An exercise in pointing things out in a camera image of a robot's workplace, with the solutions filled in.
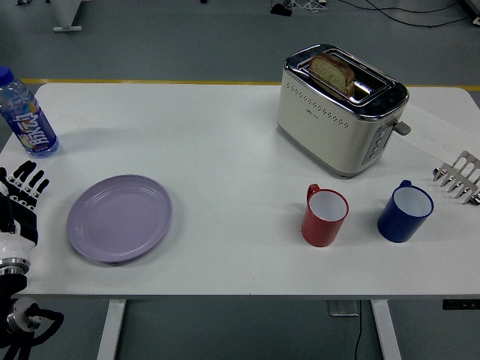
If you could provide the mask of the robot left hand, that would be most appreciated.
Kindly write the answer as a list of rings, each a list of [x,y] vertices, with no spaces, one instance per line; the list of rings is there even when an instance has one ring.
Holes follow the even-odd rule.
[[[37,164],[27,160],[11,174],[1,168],[1,258],[29,259],[38,243],[38,198],[50,183]]]

